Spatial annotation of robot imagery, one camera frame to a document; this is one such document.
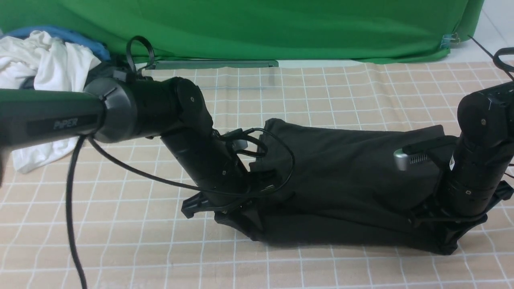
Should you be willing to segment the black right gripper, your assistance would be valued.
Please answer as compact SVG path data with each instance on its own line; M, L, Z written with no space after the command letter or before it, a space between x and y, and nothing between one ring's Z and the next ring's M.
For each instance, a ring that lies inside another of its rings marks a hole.
M439 169L430 196L413 207L414 227L425 224L442 241L460 238L487 220L487 212L513 189L502 184L513 158L513 142L501 141L490 148L479 146L461 135L443 136L408 146L408 155L420 153Z

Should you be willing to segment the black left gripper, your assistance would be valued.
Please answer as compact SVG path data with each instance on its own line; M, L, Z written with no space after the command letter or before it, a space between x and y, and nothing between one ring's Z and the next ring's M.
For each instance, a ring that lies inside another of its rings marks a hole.
M183 128L163 134L160 139L173 154L199 192L182 203L182 214L192 218L198 212L227 212L260 193L277 188L274 169L249 172L230 143L213 130L202 135ZM257 151L248 143L249 151Z

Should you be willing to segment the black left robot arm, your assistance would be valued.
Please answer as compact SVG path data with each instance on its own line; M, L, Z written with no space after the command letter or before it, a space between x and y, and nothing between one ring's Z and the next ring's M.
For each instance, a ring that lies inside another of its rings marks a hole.
M1 90L1 175L14 150L74 136L101 143L159 137L197 185L182 213L229 212L279 186L276 172L250 173L238 154L238 140L264 143L241 130L220 135L200 88L183 77L167 81L92 81L83 93Z

